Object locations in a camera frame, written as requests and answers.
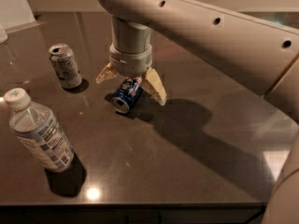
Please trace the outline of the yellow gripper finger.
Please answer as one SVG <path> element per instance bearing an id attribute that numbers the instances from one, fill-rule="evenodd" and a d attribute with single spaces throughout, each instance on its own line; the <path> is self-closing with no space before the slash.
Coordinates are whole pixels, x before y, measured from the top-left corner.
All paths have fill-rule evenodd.
<path id="1" fill-rule="evenodd" d="M 95 81 L 97 84 L 100 84 L 106 80 L 115 78 L 118 75 L 118 72 L 113 68 L 112 64 L 107 64 L 100 74 L 96 77 Z"/>
<path id="2" fill-rule="evenodd" d="M 159 105 L 166 103 L 166 91 L 157 71 L 149 68 L 143 75 L 142 89 L 149 93 Z"/>

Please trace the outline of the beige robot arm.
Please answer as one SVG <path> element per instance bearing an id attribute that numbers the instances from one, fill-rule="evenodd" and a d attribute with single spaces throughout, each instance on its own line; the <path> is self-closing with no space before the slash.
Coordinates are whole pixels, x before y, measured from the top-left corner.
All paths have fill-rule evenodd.
<path id="1" fill-rule="evenodd" d="M 142 77 L 159 104 L 166 93 L 151 66 L 157 31 L 299 123 L 299 31 L 194 0 L 98 0 L 112 16 L 103 82 Z"/>

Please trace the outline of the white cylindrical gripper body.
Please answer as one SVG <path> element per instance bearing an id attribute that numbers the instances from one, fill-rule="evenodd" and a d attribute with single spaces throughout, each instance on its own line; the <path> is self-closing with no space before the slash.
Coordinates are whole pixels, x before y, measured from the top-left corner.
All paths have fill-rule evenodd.
<path id="1" fill-rule="evenodd" d="M 145 25 L 112 17 L 110 63 L 122 76 L 140 77 L 152 65 L 152 30 Z"/>

